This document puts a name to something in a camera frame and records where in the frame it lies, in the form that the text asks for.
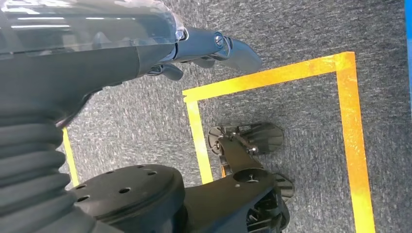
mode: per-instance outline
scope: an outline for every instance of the screw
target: screw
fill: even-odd
[[[215,36],[215,42],[219,47],[223,46],[223,36],[221,35]]]

